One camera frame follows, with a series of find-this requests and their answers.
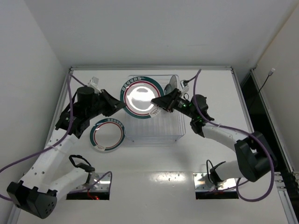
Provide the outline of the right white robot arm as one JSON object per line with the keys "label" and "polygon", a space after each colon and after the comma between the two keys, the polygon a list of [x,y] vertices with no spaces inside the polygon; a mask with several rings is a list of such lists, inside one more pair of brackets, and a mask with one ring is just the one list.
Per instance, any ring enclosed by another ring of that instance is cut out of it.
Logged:
{"label": "right white robot arm", "polygon": [[262,133],[256,131],[243,134],[214,126],[210,124],[213,118],[207,113],[206,97],[196,94],[188,101],[180,95],[181,92],[174,89],[151,102],[168,112],[176,110],[191,118],[190,126],[195,134],[219,142],[236,154],[235,161],[223,161],[210,169],[211,183],[217,185],[230,178],[246,178],[250,182],[256,182],[277,167],[278,160]]}

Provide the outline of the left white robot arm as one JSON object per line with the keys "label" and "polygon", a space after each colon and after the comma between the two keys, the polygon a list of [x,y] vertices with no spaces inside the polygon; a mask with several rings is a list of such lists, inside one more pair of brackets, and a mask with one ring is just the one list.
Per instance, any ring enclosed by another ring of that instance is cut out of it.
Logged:
{"label": "left white robot arm", "polygon": [[18,181],[11,182],[7,193],[13,204],[38,218],[47,218],[58,200],[77,186],[89,183],[95,169],[80,163],[57,180],[53,176],[63,158],[98,115],[109,117],[126,105],[106,90],[79,87],[62,111],[55,129],[30,170]]}

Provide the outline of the white plate with characters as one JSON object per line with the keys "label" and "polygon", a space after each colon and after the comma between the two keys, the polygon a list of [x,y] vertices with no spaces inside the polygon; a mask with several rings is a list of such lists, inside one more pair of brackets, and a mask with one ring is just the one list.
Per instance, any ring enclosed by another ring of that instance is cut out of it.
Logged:
{"label": "white plate with characters", "polygon": [[177,81],[177,76],[176,75],[172,75],[169,81],[169,85],[171,87],[171,91],[173,91],[174,89],[176,89],[178,87],[178,81]]}

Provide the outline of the metal base plate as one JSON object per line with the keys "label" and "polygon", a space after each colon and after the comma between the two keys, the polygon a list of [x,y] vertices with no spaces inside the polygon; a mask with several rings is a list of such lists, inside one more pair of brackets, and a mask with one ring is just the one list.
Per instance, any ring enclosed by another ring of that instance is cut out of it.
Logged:
{"label": "metal base plate", "polygon": [[232,191],[236,187],[236,180],[234,178],[227,179],[223,182],[214,185],[208,180],[207,173],[193,173],[194,187],[196,192],[209,191]]}
{"label": "metal base plate", "polygon": [[87,183],[74,188],[70,193],[80,193],[90,190],[91,192],[108,192],[112,183],[112,172],[94,173]]}

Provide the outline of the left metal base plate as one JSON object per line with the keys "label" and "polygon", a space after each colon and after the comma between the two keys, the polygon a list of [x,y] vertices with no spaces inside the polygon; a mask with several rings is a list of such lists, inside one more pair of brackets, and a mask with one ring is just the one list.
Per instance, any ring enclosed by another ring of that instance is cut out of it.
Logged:
{"label": "left metal base plate", "polygon": [[112,183],[112,172],[94,173],[87,183],[74,188],[70,193],[80,193],[90,190],[91,192],[108,192]]}

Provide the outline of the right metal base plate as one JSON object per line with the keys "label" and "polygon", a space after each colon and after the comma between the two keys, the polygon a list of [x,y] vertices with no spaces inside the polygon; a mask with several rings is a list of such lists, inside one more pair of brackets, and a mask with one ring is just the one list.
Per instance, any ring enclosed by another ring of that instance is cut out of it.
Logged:
{"label": "right metal base plate", "polygon": [[236,180],[234,178],[227,179],[223,182],[214,185],[208,180],[207,173],[193,173],[194,187],[196,192],[209,191],[232,191],[236,187]]}

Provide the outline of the green blue patterned plate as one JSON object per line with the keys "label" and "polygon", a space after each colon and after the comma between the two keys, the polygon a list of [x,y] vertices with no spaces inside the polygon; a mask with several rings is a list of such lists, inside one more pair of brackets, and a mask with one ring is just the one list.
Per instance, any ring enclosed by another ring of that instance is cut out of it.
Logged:
{"label": "green blue patterned plate", "polygon": [[169,93],[172,92],[172,85],[171,84],[167,84],[164,88],[164,94],[167,95]]}

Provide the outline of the green red rimmed plate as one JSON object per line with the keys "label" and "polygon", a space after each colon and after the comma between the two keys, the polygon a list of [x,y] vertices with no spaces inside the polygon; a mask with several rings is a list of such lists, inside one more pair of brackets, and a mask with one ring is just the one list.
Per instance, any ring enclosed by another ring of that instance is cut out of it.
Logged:
{"label": "green red rimmed plate", "polygon": [[119,148],[125,139],[125,126],[117,119],[98,121],[91,129],[89,140],[92,147],[101,153],[109,153]]}
{"label": "green red rimmed plate", "polygon": [[126,104],[125,112],[133,118],[150,119],[161,112],[152,104],[154,98],[164,96],[164,89],[151,77],[132,76],[123,84],[120,100]]}

